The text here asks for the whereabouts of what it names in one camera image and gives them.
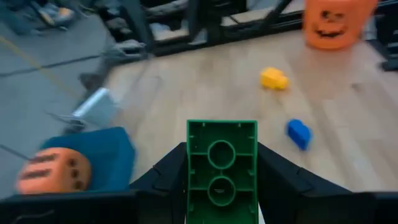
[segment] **orange pumpkin bucket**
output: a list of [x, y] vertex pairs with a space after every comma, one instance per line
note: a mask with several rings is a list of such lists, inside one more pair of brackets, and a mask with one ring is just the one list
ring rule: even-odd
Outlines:
[[21, 194], [66, 193], [85, 190], [90, 182], [91, 166], [78, 151], [53, 147], [40, 151], [19, 174]]
[[320, 49], [353, 45], [377, 6], [377, 0], [307, 0], [304, 34], [307, 43]]

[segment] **wooden floor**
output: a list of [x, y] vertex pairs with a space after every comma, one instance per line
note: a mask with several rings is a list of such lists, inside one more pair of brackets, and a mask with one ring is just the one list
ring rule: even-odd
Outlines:
[[[186, 141], [187, 119], [255, 119], [259, 142], [298, 166], [354, 191], [396, 190], [398, 75], [380, 61], [365, 42], [323, 52], [295, 31], [124, 65], [107, 87], [137, 147], [135, 179]], [[264, 67], [289, 90], [263, 89]], [[312, 128], [307, 152], [284, 134], [290, 118]]]

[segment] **yellow lego brick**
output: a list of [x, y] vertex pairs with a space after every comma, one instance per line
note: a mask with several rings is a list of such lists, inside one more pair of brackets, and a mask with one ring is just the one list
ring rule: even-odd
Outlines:
[[264, 87], [276, 90], [284, 90], [289, 85], [289, 79], [284, 73], [272, 67], [265, 68], [261, 72], [260, 82]]

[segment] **blue lego brick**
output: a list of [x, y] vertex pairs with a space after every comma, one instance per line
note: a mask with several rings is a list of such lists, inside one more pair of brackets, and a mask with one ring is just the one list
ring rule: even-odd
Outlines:
[[301, 120], [291, 119], [286, 125], [286, 133], [301, 150], [307, 150], [312, 131]]

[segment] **gray floor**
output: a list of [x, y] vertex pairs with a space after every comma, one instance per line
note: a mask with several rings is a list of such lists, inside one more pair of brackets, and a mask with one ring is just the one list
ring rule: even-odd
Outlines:
[[[248, 6], [260, 9], [275, 0], [256, 2], [248, 1]], [[0, 22], [0, 36], [42, 65], [97, 55], [106, 44], [106, 30], [96, 16], [79, 21], [66, 32], [49, 32], [43, 37], [17, 37]], [[77, 95], [82, 95], [79, 74], [94, 72], [99, 62], [99, 59], [87, 60], [52, 68], [50, 72]], [[58, 135], [64, 127], [46, 112], [70, 114], [79, 99], [69, 96], [39, 71], [4, 76], [27, 68], [32, 67], [26, 60], [0, 44], [0, 144], [31, 157], [45, 139]], [[16, 175], [23, 163], [21, 158], [0, 150], [0, 198], [15, 192]]]

